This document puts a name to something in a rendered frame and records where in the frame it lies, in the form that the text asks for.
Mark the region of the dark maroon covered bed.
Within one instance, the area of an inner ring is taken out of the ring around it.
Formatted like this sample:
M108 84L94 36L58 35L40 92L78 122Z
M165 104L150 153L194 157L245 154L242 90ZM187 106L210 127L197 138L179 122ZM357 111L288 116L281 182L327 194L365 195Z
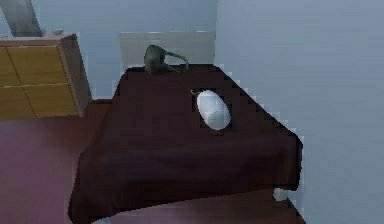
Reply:
M230 124L213 130L197 108L211 90ZM121 76L111 105L80 154L68 205L73 224L155 205L280 188L297 190L303 143L220 68Z

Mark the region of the white oval pillow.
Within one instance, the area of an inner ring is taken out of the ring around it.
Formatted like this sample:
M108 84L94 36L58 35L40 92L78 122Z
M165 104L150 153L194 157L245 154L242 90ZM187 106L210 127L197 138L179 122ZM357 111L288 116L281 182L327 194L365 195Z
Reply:
M225 129L231 122L231 114L226 103L218 94L205 90L197 94L197 108L206 123L213 130Z

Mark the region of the pale beige headboard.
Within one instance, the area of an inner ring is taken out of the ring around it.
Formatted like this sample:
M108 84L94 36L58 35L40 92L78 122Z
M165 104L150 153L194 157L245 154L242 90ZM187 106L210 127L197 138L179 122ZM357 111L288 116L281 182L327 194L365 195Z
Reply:
M149 45L157 45L166 51L184 56L190 64L213 64L216 33L195 32L121 32L119 43L124 69L142 67Z

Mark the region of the yellow wooden chest of drawers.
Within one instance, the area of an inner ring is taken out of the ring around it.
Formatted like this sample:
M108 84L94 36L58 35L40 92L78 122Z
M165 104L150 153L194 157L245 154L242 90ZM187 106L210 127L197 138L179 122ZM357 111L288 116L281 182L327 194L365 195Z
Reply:
M0 37L0 121L82 117L91 101L76 34Z

